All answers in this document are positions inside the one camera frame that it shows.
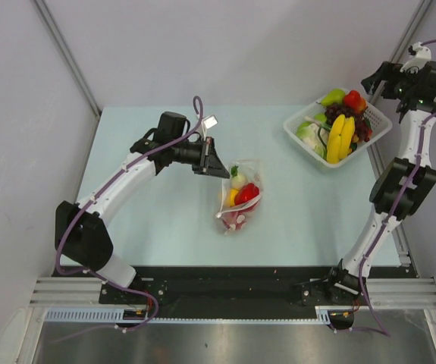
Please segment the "white radish toy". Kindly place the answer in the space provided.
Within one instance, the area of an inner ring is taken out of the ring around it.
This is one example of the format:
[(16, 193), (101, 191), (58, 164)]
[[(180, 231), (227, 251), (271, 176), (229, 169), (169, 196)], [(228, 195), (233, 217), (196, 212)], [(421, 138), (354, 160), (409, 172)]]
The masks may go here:
[(231, 178), (231, 188), (235, 190), (241, 190), (244, 186), (246, 186), (248, 183), (248, 180), (246, 176), (240, 172), (236, 173)]

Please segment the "yellow orange fruit toy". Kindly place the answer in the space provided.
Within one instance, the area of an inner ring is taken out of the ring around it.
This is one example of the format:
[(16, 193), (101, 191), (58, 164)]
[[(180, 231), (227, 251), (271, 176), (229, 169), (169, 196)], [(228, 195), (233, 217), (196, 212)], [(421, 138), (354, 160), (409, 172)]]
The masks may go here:
[(235, 198), (237, 194), (239, 193), (239, 190), (236, 190), (234, 188), (231, 188), (228, 190), (227, 195), (224, 200), (224, 207), (230, 208), (235, 206)]

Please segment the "clear zip top bag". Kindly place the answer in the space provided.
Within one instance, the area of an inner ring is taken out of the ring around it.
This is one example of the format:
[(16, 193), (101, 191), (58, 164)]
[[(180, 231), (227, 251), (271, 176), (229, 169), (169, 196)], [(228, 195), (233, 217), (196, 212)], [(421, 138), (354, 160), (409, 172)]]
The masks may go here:
[(258, 159), (238, 159), (227, 168), (229, 178), (221, 181), (217, 228), (224, 235), (243, 230), (258, 209), (264, 191), (261, 163)]

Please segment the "red bell pepper toy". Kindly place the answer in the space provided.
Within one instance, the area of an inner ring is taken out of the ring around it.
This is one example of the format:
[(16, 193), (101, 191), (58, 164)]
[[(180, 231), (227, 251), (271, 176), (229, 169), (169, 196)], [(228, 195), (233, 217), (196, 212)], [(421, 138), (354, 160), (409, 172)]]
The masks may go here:
[(242, 205), (254, 199), (260, 194), (260, 189), (254, 183), (248, 183), (244, 186), (235, 198), (235, 205)]

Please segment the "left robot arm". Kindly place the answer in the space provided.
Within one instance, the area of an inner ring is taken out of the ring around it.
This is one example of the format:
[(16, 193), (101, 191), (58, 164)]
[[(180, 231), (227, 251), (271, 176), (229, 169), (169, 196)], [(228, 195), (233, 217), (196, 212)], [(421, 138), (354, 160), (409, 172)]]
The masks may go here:
[(78, 202), (63, 201), (55, 211), (55, 249), (104, 281), (116, 284), (116, 294), (126, 303), (142, 295), (136, 270), (114, 252), (108, 232), (111, 220), (145, 183), (172, 163), (190, 165), (194, 174), (229, 178), (207, 131), (218, 123), (213, 115), (196, 127), (187, 117), (166, 111), (158, 126), (131, 147), (112, 177)]

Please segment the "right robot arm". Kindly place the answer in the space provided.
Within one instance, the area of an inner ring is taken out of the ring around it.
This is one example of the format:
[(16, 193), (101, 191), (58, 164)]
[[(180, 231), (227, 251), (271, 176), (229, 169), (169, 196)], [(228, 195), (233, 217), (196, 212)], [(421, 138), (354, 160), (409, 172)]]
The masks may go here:
[(361, 84), (368, 94), (381, 86), (382, 98), (398, 100), (401, 144), (399, 155), (372, 188), (372, 210), (359, 239), (326, 279), (325, 297), (334, 305), (351, 304), (365, 294), (376, 250), (406, 217), (418, 210), (436, 184), (436, 170), (429, 156), (431, 130), (436, 122), (436, 61), (411, 66), (385, 61)]

